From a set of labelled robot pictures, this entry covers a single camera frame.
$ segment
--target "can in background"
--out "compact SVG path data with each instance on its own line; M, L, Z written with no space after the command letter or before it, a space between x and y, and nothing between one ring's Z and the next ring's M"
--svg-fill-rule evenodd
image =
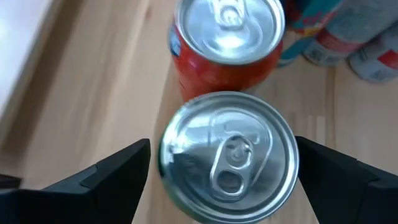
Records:
M348 0L303 55L317 65L335 65L391 26L397 12L397 0Z
M182 0L169 44L184 101L263 81L282 51L279 0Z
M259 223L288 199L299 151L285 119L254 96L221 91L185 103L160 140L174 203L200 223Z
M285 0L284 49L278 61L283 67L292 63L313 37L326 26L344 0Z
M370 82L388 82L398 76L398 22L348 60L358 76Z

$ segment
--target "wood grain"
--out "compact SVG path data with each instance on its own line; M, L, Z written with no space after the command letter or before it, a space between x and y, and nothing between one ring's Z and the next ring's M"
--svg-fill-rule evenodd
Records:
M133 223L196 223L170 201L153 162L182 104L166 43L176 1L65 1L1 150L8 162L0 172L39 189L150 138L150 174ZM345 63L323 68L299 58L254 94L296 135L398 174L398 80L372 85ZM317 219L297 183L287 203L261 223Z

